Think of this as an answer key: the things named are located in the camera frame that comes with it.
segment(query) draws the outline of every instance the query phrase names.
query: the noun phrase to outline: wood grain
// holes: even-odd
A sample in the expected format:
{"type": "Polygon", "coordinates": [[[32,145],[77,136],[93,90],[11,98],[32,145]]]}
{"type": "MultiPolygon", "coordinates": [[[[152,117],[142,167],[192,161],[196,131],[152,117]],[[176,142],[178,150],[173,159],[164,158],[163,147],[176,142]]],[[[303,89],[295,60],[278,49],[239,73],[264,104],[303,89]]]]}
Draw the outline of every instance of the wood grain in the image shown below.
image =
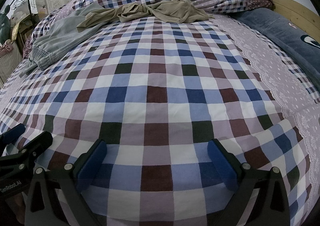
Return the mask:
{"type": "Polygon", "coordinates": [[[320,17],[294,0],[274,0],[274,11],[289,19],[320,43],[320,17]]]}

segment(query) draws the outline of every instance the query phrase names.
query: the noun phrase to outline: cactus plush toy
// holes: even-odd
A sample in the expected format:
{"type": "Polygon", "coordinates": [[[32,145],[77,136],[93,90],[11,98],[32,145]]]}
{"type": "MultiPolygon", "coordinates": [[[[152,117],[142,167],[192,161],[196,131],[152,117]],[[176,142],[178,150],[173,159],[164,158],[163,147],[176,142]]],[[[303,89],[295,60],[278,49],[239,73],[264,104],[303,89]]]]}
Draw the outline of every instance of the cactus plush toy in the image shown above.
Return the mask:
{"type": "Polygon", "coordinates": [[[7,14],[10,11],[10,5],[7,5],[3,13],[0,13],[0,43],[4,44],[9,39],[10,35],[10,20],[7,14]]]}

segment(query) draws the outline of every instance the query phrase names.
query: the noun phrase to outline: brown garment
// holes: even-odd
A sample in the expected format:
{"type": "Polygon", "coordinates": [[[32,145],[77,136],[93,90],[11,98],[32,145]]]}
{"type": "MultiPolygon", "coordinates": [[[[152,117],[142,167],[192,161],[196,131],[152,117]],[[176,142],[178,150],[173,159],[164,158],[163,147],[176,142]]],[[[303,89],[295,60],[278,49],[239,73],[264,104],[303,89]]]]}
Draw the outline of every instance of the brown garment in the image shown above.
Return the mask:
{"type": "Polygon", "coordinates": [[[120,20],[122,23],[134,19],[155,16],[163,22],[193,23],[206,21],[209,16],[204,10],[197,9],[190,0],[162,0],[152,5],[142,5],[136,2],[121,6],[120,8],[98,9],[91,11],[85,21],[77,26],[78,32],[100,23],[120,20]]]}

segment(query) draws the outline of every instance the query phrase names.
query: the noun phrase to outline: comforter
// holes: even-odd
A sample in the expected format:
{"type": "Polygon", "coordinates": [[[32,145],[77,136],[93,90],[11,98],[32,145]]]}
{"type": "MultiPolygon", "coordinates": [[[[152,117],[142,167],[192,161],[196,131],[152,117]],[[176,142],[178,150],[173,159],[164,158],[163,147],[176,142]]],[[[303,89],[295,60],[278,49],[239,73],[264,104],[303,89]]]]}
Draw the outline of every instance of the comforter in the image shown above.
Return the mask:
{"type": "Polygon", "coordinates": [[[240,162],[279,167],[300,225],[318,198],[319,93],[266,37],[215,18],[118,21],[45,71],[20,79],[22,62],[0,92],[0,131],[27,127],[7,154],[49,131],[35,168],[51,170],[105,138],[107,156],[82,192],[103,225],[212,225],[232,196],[206,152],[217,138],[240,162]]]}

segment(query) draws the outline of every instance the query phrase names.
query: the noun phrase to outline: blue gripper pad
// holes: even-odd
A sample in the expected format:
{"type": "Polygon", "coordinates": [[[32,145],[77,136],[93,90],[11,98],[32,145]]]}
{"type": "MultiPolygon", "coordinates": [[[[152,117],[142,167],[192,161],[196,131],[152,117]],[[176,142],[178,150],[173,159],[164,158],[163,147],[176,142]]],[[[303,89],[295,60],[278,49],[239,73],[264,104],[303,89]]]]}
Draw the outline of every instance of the blue gripper pad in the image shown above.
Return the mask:
{"type": "Polygon", "coordinates": [[[237,174],[213,140],[208,142],[208,155],[228,190],[238,190],[237,174]]]}
{"type": "Polygon", "coordinates": [[[2,142],[9,145],[12,141],[20,137],[26,131],[26,127],[20,123],[2,134],[2,142]]]}
{"type": "Polygon", "coordinates": [[[89,187],[106,157],[106,154],[107,144],[104,141],[101,141],[77,174],[76,189],[79,193],[89,187]]]}

